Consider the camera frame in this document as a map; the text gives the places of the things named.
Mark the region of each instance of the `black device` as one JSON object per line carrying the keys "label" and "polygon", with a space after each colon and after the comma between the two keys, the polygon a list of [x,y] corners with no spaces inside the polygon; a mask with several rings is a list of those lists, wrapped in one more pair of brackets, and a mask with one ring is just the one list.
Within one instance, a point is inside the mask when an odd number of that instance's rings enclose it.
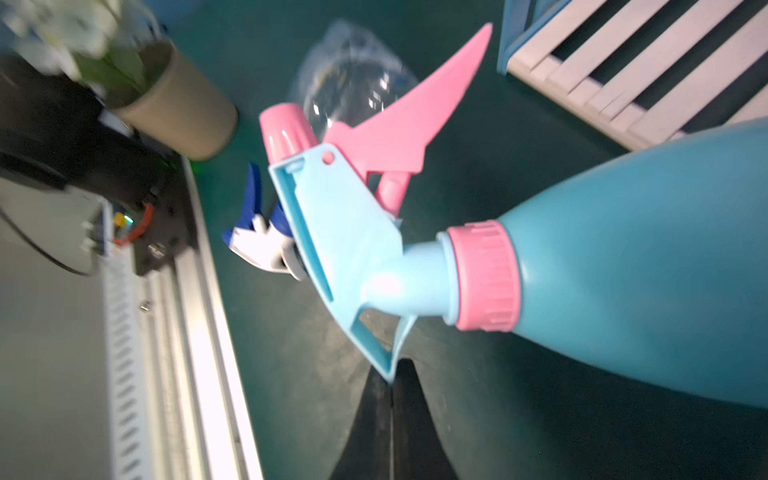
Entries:
{"label": "black device", "polygon": [[69,78],[45,76],[16,55],[0,57],[0,176],[39,190],[68,185],[152,221],[134,240],[143,275],[195,246],[180,158],[103,125],[104,107]]}
{"label": "black device", "polygon": [[329,480],[458,480],[411,359],[389,385],[371,367],[349,438]]}

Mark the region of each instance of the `white flower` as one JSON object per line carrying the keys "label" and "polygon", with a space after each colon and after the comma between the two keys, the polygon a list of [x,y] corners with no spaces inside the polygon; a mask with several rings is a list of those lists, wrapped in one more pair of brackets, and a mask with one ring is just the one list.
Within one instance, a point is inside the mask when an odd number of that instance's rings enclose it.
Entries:
{"label": "white flower", "polygon": [[17,41],[14,49],[37,71],[45,75],[65,73],[74,81],[80,80],[80,69],[72,53],[61,46],[46,45],[38,39]]}
{"label": "white flower", "polygon": [[16,17],[6,19],[17,35],[32,28],[50,45],[101,58],[115,36],[122,0],[6,0]]}
{"label": "white flower", "polygon": [[114,36],[114,44],[122,47],[140,47],[158,40],[162,31],[149,8],[138,0],[126,0],[120,28]]}

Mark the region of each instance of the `blue and white spray bottle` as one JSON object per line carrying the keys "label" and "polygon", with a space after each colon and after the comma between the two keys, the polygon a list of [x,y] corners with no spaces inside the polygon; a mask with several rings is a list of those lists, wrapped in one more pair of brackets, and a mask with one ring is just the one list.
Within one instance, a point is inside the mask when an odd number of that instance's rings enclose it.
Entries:
{"label": "blue and white spray bottle", "polygon": [[[334,124],[321,145],[295,105],[262,114],[270,174],[335,321],[390,382],[416,319],[442,316],[645,382],[768,406],[768,120],[626,155],[498,220],[403,246],[408,180],[490,33],[381,114]],[[371,172],[382,173],[375,195]],[[391,352],[359,320],[368,308],[401,316]]]}

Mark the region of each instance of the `red wire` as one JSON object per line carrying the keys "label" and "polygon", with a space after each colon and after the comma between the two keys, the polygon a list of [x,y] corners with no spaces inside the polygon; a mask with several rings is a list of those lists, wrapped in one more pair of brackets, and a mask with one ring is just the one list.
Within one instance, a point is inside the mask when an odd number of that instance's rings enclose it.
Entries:
{"label": "red wire", "polygon": [[122,247],[123,245],[127,245],[130,242],[136,240],[138,237],[141,237],[144,232],[147,231],[149,224],[152,223],[152,215],[154,215],[154,207],[152,207],[152,204],[144,202],[144,215],[141,218],[141,222],[139,222],[139,224],[133,230],[128,232],[128,235],[126,235],[125,238],[116,238],[114,239],[114,242],[119,247]]}

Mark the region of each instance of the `beige pot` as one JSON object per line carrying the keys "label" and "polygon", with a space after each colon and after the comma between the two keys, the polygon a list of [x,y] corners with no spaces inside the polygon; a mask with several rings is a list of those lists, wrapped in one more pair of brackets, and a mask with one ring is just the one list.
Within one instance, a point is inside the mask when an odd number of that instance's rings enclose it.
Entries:
{"label": "beige pot", "polygon": [[190,160],[207,160],[226,147],[237,127],[232,102],[173,42],[151,45],[140,55],[149,72],[167,67],[147,93],[111,110]]}

